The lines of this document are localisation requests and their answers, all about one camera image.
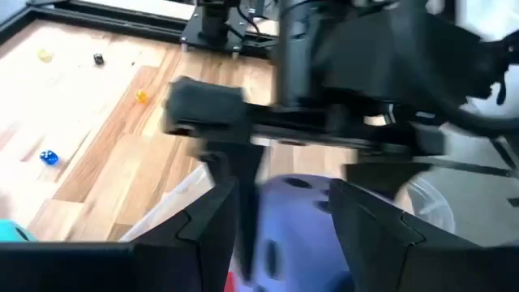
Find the black cable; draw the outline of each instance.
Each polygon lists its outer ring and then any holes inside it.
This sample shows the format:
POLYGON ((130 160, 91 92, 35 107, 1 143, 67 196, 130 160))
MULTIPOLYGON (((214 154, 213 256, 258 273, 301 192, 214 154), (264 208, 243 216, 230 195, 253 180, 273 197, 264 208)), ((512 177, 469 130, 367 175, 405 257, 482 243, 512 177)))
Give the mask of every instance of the black cable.
POLYGON ((239 33, 236 29, 228 24, 226 26, 236 37, 239 37, 240 40, 245 40, 245 36, 243 34, 239 33))
POLYGON ((243 20, 247 21, 250 25, 252 25, 252 27, 258 32, 258 35, 261 35, 260 28, 258 28, 258 26, 254 23, 254 21, 249 19, 245 15, 245 13, 243 13, 242 8, 240 6, 238 6, 238 7, 236 7, 236 9, 238 9, 238 14, 240 14, 240 16, 242 16, 243 20))

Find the wooden floor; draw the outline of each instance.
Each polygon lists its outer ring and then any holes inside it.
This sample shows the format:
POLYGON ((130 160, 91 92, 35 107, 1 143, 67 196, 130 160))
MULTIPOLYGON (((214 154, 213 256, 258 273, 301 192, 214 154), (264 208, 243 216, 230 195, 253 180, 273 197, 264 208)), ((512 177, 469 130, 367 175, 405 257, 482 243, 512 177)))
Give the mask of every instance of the wooden floor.
MULTIPOLYGON (((36 21, 0 47, 0 217, 40 240, 117 240, 198 161, 190 140, 161 133, 169 83, 181 75, 244 88, 271 101, 264 60, 36 21), (54 54, 42 62, 39 49, 54 54), (92 55, 102 53, 96 67, 92 55), (149 101, 135 100, 138 90, 149 101), (39 159, 51 149, 60 164, 39 159)), ((262 179, 288 173, 339 176, 350 151, 269 140, 262 179)))

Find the plastic container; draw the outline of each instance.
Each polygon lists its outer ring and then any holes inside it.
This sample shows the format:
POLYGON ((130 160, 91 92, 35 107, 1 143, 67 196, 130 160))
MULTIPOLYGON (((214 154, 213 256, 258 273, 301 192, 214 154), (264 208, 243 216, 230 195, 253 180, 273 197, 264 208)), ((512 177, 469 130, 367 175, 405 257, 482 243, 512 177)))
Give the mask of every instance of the plastic container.
POLYGON ((151 209, 144 218, 126 232, 120 241, 131 241, 139 235, 169 219, 212 188, 203 165, 196 168, 168 195, 151 209))
POLYGON ((416 217, 432 225, 456 233, 454 214, 447 200, 427 180, 417 178, 407 185, 407 195, 416 217))
MULTIPOLYGON (((199 166, 189 174, 177 187, 166 195, 144 218, 137 222, 121 241, 130 241, 151 228, 172 217, 187 205, 201 197, 212 188, 212 182, 204 166, 199 166)), ((396 202, 392 203, 384 197, 369 191, 381 200, 395 204, 398 208, 431 223, 450 233, 455 233, 456 223, 453 211, 448 202, 428 181, 417 178, 404 188, 396 202)))

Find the black metal frame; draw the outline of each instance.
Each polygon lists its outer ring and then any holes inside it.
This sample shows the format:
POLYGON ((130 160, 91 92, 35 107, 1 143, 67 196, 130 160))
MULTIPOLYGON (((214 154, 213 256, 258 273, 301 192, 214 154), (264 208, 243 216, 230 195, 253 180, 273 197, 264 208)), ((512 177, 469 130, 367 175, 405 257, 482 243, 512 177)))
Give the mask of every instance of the black metal frame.
MULTIPOLYGON (((14 6, 16 7, 12 8, 13 15, 0 23, 0 44, 9 40, 36 19, 171 43, 182 43, 182 33, 189 23, 189 20, 185 19, 76 0, 36 0, 27 4, 20 2, 14 6)), ((269 48, 276 41, 276 36, 247 32, 238 52, 250 57, 267 59, 269 58, 269 48)), ((198 45, 198 47, 214 50, 208 45, 198 45)))
POLYGON ((220 51, 222 53, 239 53, 239 51, 242 49, 242 39, 235 33, 244 35, 247 30, 247 26, 245 20, 240 17, 237 8, 231 7, 229 9, 229 20, 227 21, 227 24, 234 29, 234 32, 227 32, 227 39, 221 43, 211 43, 201 37, 200 32, 202 31, 203 26, 203 13, 204 7, 195 8, 193 16, 183 30, 180 41, 183 44, 194 46, 196 48, 210 49, 213 51, 220 51))

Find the black bracket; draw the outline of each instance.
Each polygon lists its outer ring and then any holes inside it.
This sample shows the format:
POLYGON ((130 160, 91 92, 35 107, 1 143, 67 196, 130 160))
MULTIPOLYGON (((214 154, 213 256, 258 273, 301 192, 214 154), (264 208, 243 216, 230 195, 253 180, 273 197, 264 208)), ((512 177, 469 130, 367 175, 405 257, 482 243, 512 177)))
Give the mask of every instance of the black bracket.
POLYGON ((516 177, 516 171, 511 169, 427 156, 395 157, 359 150, 357 159, 356 163, 344 166, 345 180, 359 187, 376 191, 389 200, 394 200, 401 187, 414 176, 430 170, 433 166, 505 178, 516 177))
POLYGON ((205 154, 200 156, 200 160, 206 163, 216 185, 229 178, 239 181, 235 247, 242 278, 249 281, 260 203, 255 178, 264 154, 264 146, 207 140, 203 153, 205 154))
POLYGON ((132 241, 135 249, 159 248, 156 252, 149 252, 148 258, 143 258, 155 264, 143 266, 140 272, 149 279, 161 281, 147 281, 141 287, 142 291, 196 291, 197 286, 200 286, 200 291, 223 291, 233 253, 236 228, 229 223, 236 221, 237 193, 238 181, 228 178, 181 212, 132 241), (188 249, 189 246, 196 252, 198 267, 193 267, 193 273, 198 273, 199 282, 190 282, 189 286, 181 288, 167 265, 187 264, 184 268, 189 268, 191 263, 187 260, 182 262, 182 258, 177 258, 174 263, 168 262, 166 252, 182 247, 188 249))
MULTIPOLYGON (((481 263, 495 259, 502 247, 482 251, 340 179, 331 181, 329 197, 333 225, 355 291, 359 287, 384 292, 458 291, 460 287, 463 291, 514 290, 498 289, 495 283, 501 281, 494 281, 495 276, 481 268, 481 263)), ((498 261, 493 268, 502 265, 503 260, 498 261)))
POLYGON ((196 7, 186 28, 182 32, 181 43, 192 45, 195 48, 210 49, 222 53, 238 53, 242 51, 247 22, 240 17, 236 7, 229 9, 229 20, 227 21, 229 31, 227 32, 226 40, 211 41, 203 37, 201 32, 204 17, 208 17, 204 15, 204 7, 196 7))

